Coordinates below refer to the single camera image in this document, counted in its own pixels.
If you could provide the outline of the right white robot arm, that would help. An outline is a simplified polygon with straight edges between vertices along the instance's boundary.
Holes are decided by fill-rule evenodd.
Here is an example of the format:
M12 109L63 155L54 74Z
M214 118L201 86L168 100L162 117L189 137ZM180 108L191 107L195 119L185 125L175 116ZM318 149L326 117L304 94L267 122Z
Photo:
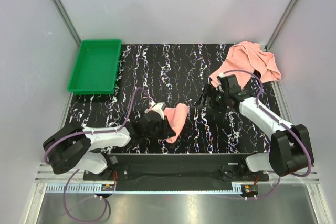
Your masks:
M257 172L299 176L302 169L306 169L303 176L308 176L314 163L308 129L302 124L293 125L269 110L257 96L241 88L234 74L221 74L218 80L216 87L205 85L196 104L208 105L219 113L236 109L270 139L269 152L247 156L238 167L239 176L244 180L252 179Z

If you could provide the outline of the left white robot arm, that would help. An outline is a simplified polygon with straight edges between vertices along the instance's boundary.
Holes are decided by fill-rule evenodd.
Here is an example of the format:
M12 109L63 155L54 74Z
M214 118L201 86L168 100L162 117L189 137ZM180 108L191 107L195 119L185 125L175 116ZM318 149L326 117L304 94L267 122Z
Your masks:
M59 175L72 169L85 169L103 180L113 175L113 167L100 153L105 147L137 145L146 138L168 139L176 135L168 117L149 111L139 119L117 127L91 128L69 123L44 141L44 160Z

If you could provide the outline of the pink striped towel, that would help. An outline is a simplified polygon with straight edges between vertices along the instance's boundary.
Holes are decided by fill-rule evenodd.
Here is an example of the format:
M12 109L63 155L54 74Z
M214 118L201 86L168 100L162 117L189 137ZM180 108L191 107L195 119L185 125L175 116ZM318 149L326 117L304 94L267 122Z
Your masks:
M179 103L174 108L169 108L169 107L165 108L164 116L167 117L170 127L175 132L175 136L172 136L170 138L165 138L165 140L168 143L173 144L176 142L178 136L180 135L185 125L188 112L189 112L189 107L182 103Z

